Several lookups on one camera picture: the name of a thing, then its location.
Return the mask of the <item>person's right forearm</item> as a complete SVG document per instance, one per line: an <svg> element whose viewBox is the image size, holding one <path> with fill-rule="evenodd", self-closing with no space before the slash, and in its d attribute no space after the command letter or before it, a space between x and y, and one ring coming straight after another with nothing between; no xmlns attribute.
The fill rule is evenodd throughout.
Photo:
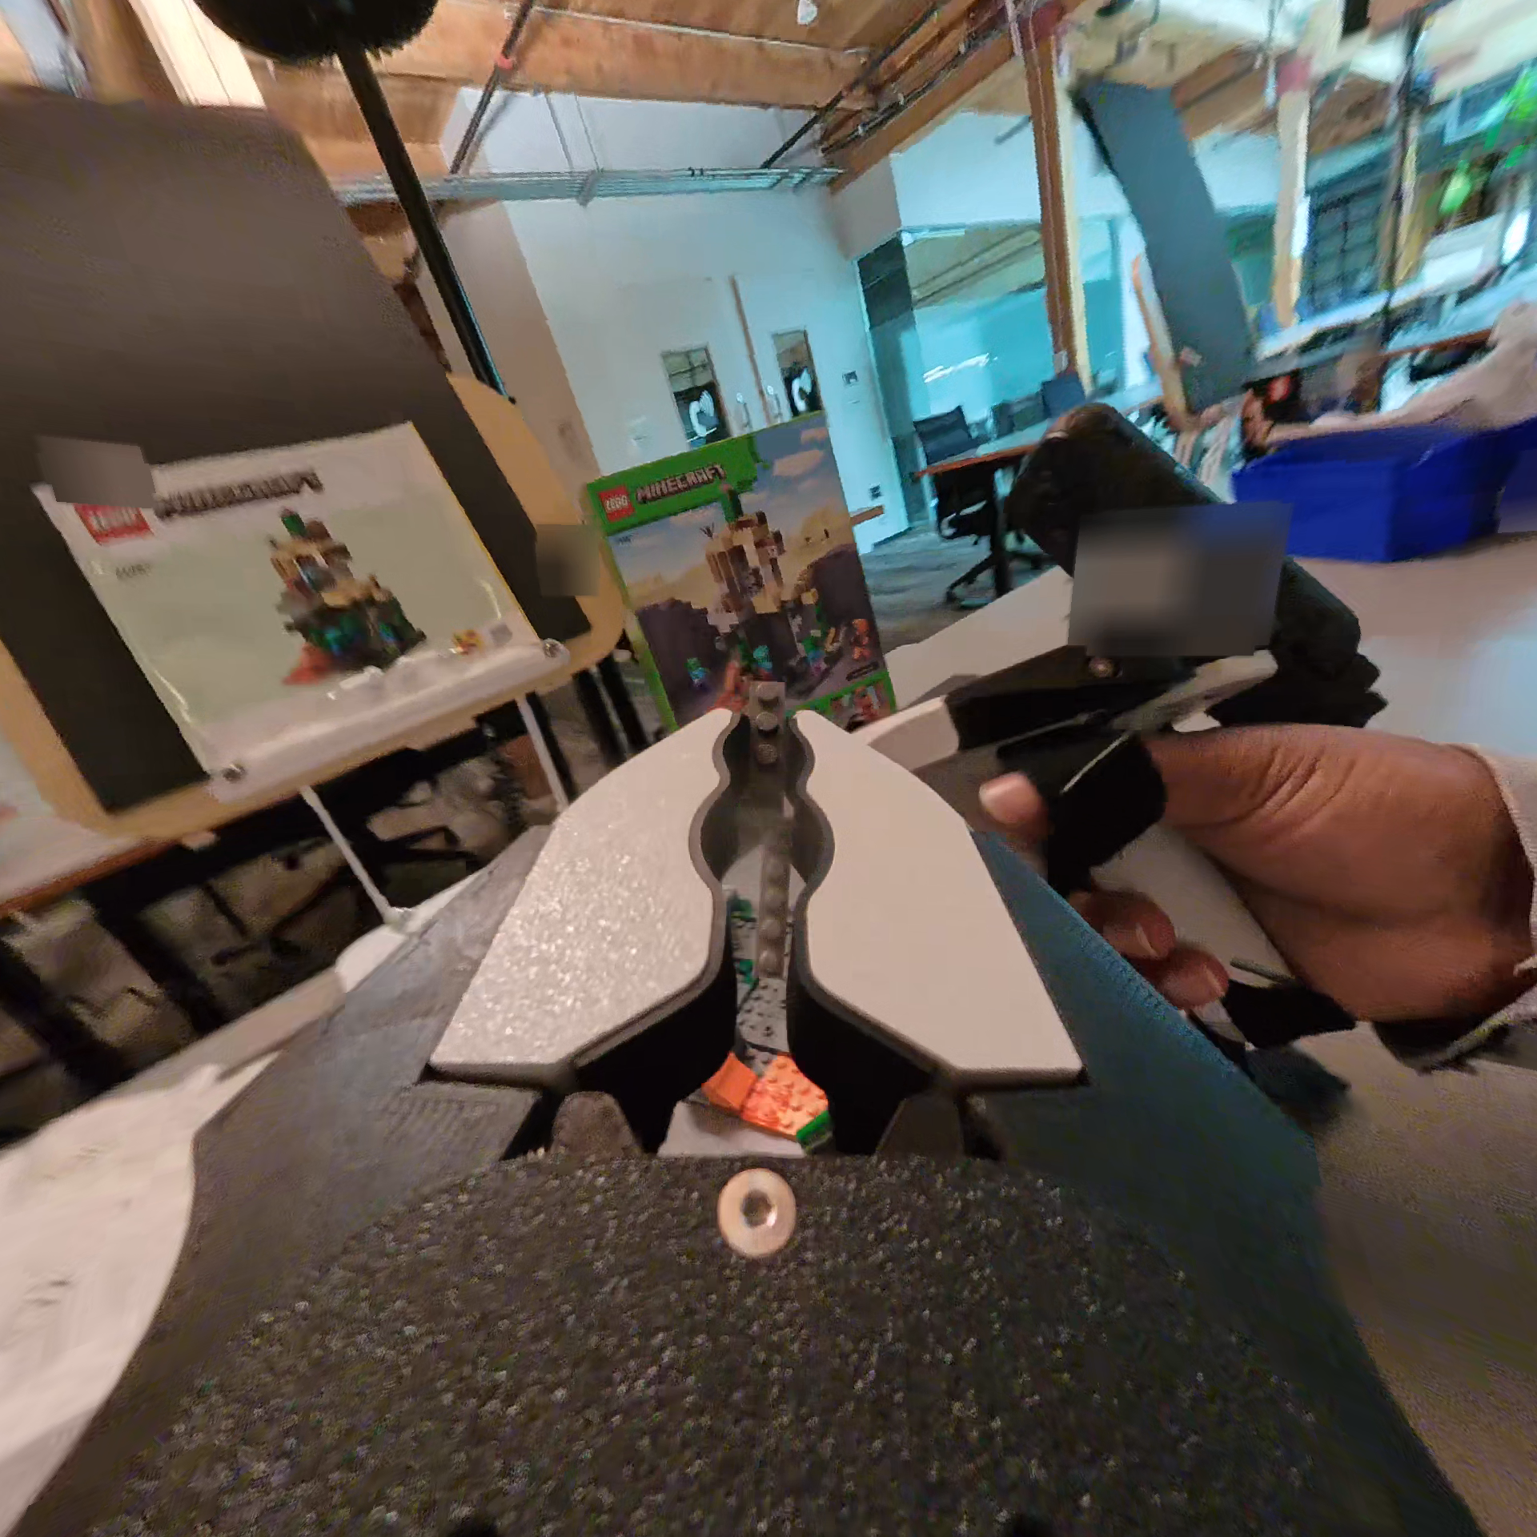
<svg viewBox="0 0 1537 1537"><path fill-rule="evenodd" d="M1431 811L1392 844L1392 853L1422 856L1437 837L1427 873L1408 885L1396 878L1388 892L1447 896L1427 936L1410 940L1412 1004L1372 1022L1417 1070L1535 1042L1535 760L1472 744L1437 744L1437 754L1472 772L1470 788L1434 791Z"/></svg>

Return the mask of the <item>black office chair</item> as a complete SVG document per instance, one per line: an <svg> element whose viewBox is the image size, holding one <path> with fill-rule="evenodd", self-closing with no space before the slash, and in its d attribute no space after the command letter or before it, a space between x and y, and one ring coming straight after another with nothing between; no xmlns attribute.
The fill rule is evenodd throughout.
<svg viewBox="0 0 1537 1537"><path fill-rule="evenodd" d="M943 595L951 609L979 609L1015 587L1015 569L1029 574L1047 569L1047 554L1019 534L999 493L999 473L1015 472L1023 450L992 457L972 435L964 409L936 413L915 423L925 453L925 476L934 490L934 521L941 539L978 539L982 559L954 577Z"/></svg>

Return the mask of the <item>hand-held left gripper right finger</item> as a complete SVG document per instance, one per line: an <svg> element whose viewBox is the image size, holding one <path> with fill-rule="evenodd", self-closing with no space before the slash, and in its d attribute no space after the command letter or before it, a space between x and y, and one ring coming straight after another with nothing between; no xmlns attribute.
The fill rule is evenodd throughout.
<svg viewBox="0 0 1537 1537"><path fill-rule="evenodd" d="M1083 1062L960 813L813 712L800 744L787 1046L835 1152L874 1152L904 1102L1068 1088Z"/></svg>

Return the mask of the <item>brown wooden desk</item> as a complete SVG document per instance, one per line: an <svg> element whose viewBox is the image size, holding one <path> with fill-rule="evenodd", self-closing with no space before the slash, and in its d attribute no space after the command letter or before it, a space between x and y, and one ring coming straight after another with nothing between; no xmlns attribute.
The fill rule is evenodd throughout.
<svg viewBox="0 0 1537 1537"><path fill-rule="evenodd" d="M48 906L109 873L165 853L163 839L123 839L72 822L23 828L1 837L1 915Z"/></svg>

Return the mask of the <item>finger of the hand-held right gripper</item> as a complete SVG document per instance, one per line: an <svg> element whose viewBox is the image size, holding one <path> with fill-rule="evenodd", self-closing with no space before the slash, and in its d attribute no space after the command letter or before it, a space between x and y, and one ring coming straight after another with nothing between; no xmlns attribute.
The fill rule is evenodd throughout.
<svg viewBox="0 0 1537 1537"><path fill-rule="evenodd" d="M978 755L960 747L945 701L863 723L863 744L921 781L957 813L978 813Z"/></svg>

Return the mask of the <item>green lego box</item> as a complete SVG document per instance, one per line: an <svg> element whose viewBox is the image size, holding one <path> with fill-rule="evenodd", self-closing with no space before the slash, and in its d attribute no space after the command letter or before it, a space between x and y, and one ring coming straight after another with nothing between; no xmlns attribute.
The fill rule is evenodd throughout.
<svg viewBox="0 0 1537 1537"><path fill-rule="evenodd" d="M840 728L893 714L822 412L587 484L658 720L777 683Z"/></svg>

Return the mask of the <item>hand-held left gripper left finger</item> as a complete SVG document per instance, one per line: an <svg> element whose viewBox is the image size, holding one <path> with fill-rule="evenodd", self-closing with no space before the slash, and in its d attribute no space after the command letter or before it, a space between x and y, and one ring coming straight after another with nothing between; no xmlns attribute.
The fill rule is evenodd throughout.
<svg viewBox="0 0 1537 1537"><path fill-rule="evenodd" d="M429 1069L548 1099L602 1093L657 1152L733 1048L737 981L702 825L737 714L710 710L553 825Z"/></svg>

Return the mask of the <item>blue plastic bin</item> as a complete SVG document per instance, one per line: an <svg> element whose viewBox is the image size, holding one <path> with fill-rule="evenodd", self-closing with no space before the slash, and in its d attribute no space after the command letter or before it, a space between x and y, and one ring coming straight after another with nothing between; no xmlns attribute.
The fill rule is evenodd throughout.
<svg viewBox="0 0 1537 1537"><path fill-rule="evenodd" d="M1487 433L1333 433L1242 465L1232 473L1232 497L1289 509L1289 558L1394 565L1493 534L1502 490L1530 449L1531 418Z"/></svg>

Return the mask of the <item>black fuzzy boom microphone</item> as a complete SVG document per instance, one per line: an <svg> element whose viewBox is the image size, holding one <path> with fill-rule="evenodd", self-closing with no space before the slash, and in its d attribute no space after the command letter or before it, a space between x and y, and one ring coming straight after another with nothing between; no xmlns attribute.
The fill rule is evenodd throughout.
<svg viewBox="0 0 1537 1537"><path fill-rule="evenodd" d="M414 42L435 2L198 2L198 9L241 49L286 67L334 61L407 216L431 285L467 353L476 381L505 395L470 300L450 260L437 216L414 170L392 108L373 74L373 56Z"/></svg>

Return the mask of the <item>person's right hand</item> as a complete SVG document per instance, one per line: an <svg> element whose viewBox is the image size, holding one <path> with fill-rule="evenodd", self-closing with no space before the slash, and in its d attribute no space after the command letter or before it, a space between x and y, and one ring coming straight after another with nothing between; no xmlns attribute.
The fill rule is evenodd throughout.
<svg viewBox="0 0 1537 1537"><path fill-rule="evenodd" d="M1164 822L1353 1022L1464 1033L1535 1019L1530 765L1309 723L1147 747Z"/></svg>

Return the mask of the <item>white book stand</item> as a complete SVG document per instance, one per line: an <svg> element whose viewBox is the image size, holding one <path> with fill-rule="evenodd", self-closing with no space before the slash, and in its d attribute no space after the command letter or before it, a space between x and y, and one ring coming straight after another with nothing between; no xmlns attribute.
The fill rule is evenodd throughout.
<svg viewBox="0 0 1537 1537"><path fill-rule="evenodd" d="M52 456L152 467L410 423L533 642L533 522L304 146L261 112L1 96L1 644L109 813L212 788L48 534Z"/></svg>

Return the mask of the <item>lego instruction booklet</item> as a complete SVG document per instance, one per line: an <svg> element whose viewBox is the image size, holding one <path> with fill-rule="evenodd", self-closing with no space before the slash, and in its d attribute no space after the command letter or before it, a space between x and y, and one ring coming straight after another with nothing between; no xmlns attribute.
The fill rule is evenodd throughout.
<svg viewBox="0 0 1537 1537"><path fill-rule="evenodd" d="M223 802L568 662L414 426L165 462L147 484L142 504L31 494Z"/></svg>

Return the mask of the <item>grey green lego building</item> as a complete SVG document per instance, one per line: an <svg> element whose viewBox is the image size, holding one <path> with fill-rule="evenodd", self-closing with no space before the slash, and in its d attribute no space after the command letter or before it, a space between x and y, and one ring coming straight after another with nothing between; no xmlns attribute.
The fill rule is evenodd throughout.
<svg viewBox="0 0 1537 1537"><path fill-rule="evenodd" d="M757 960L757 911L737 889L726 892L726 938L737 981L733 1048L688 1102L795 1143L804 1154L828 1148L835 1139L828 1095L787 1048L787 974L771 974Z"/></svg>

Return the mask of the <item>grey office desk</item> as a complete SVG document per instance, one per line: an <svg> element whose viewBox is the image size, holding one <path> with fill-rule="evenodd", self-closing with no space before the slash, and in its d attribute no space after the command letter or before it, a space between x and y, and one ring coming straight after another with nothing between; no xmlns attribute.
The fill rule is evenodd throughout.
<svg viewBox="0 0 1537 1537"><path fill-rule="evenodd" d="M913 479L928 485L939 539L972 539L989 545L987 554L954 582L954 587L964 587L994 574L999 550L1004 559L1015 554L1007 545L999 476L1015 473L1054 423L982 440L970 430L964 412L954 409L917 418L913 427L921 456L921 467L913 472Z"/></svg>

